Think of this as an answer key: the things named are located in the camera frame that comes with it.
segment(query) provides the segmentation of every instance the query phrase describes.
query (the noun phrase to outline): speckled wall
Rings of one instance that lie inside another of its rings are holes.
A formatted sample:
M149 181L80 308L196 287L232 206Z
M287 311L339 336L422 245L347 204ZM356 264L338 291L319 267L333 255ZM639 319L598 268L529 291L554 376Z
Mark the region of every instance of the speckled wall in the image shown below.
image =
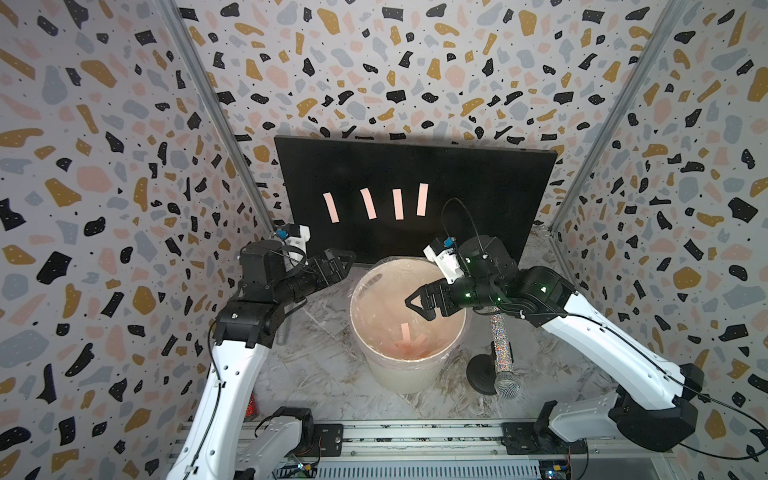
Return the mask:
M553 148L549 223L666 5L177 3L278 223L276 134Z
M695 362L708 393L762 422L766 8L764 0L690 3L558 232L601 310L654 351ZM700 422L688 445L725 456L763 448L749 419L695 403ZM680 448L678 458L691 478L768 475L764 457L729 462Z
M259 229L151 3L0 15L0 477L159 478Z

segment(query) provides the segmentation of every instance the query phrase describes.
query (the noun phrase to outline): white bucket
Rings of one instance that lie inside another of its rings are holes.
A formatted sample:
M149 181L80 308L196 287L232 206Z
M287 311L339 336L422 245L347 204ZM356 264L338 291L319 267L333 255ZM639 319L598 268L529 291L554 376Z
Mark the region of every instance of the white bucket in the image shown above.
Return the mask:
M443 278L424 259L395 258L373 267L357 284L349 308L352 328L376 380L397 393L433 384L462 338L466 311L428 322L406 306L422 285Z

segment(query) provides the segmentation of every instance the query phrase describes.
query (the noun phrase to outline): metal frame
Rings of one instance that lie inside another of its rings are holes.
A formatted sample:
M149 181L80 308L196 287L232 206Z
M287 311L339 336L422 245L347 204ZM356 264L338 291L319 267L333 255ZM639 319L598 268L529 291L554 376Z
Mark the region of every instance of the metal frame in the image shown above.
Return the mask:
M197 54L197 49L192 44L192 39L187 32L186 26L184 26L184 20L181 18L176 0L154 0L154 3L157 6L158 14L163 19L165 26L168 27L170 36L177 46L179 57L187 66L192 82L200 93L200 99L208 110L211 123L218 130L221 141L224 144L224 149L234 163L235 170L243 184L243 189L245 189L255 209L253 214L258 217L268 233L274 232L275 225L270 217L270 212L266 208L261 192L259 192L259 187L256 186L256 181L253 179L250 168L245 162L243 152L235 140L235 134L232 132L230 122L224 117L216 92L208 82L206 69L200 56Z

